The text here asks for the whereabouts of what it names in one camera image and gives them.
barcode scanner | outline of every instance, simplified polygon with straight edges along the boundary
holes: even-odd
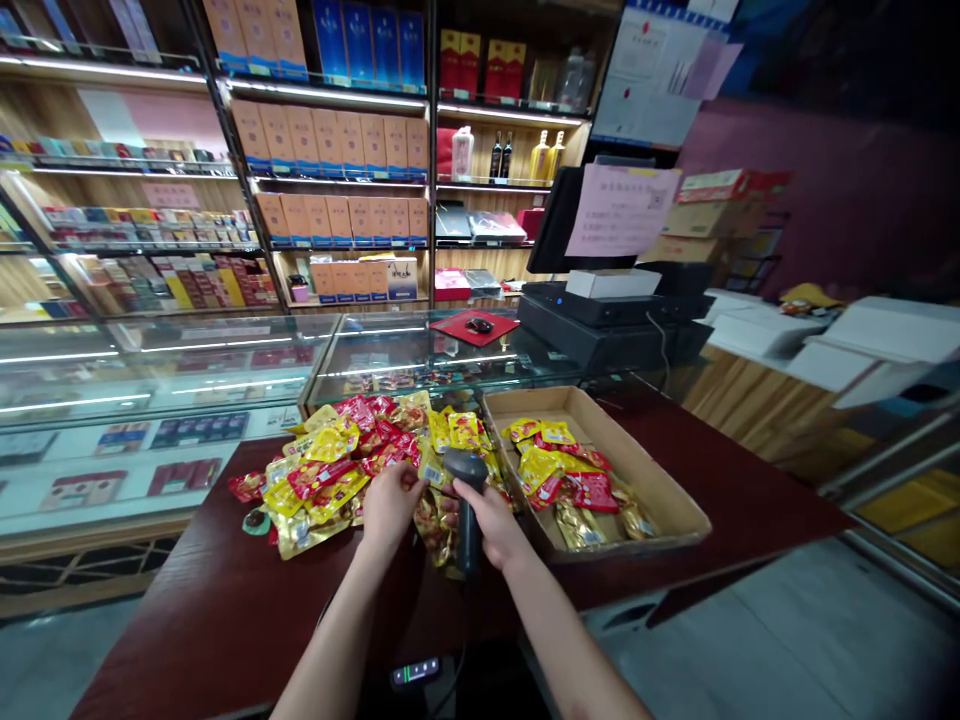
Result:
[[[443,454],[443,466],[455,478],[483,494],[483,483],[487,479],[488,472],[487,464],[475,452],[451,448]],[[466,500],[460,503],[457,569],[468,580],[480,571],[480,526],[477,525],[477,516],[473,508]]]

computer monitor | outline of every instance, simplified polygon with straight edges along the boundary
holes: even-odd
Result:
[[[626,164],[636,165],[636,160]],[[580,207],[580,191],[583,188],[582,167],[562,167],[553,181],[553,188],[547,196],[543,224],[537,242],[527,260],[527,272],[530,273],[567,273],[571,270],[612,270],[631,268],[637,261],[636,255],[622,257],[581,257],[567,255],[567,245],[573,232]]]

floor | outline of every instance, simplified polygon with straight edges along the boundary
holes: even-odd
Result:
[[[136,610],[0,628],[0,717],[61,720]],[[958,623],[836,540],[798,550],[661,627],[602,645],[658,720],[926,717]]]

hand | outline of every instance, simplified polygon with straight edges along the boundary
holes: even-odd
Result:
[[[536,558],[530,541],[495,488],[486,485],[481,495],[462,480],[454,480],[453,488],[470,503],[477,516],[477,524],[483,532],[483,552],[491,565],[506,573],[509,567]]]
[[[390,557],[410,527],[413,511],[427,486],[412,465],[391,465],[370,481],[363,498],[363,539]]]

cash register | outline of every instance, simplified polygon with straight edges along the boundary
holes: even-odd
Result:
[[[582,167],[560,169],[527,262],[527,272],[570,279],[525,283],[518,319],[586,372],[669,372],[694,361],[713,331],[697,322],[713,304],[704,295],[712,266],[567,255],[583,177]]]

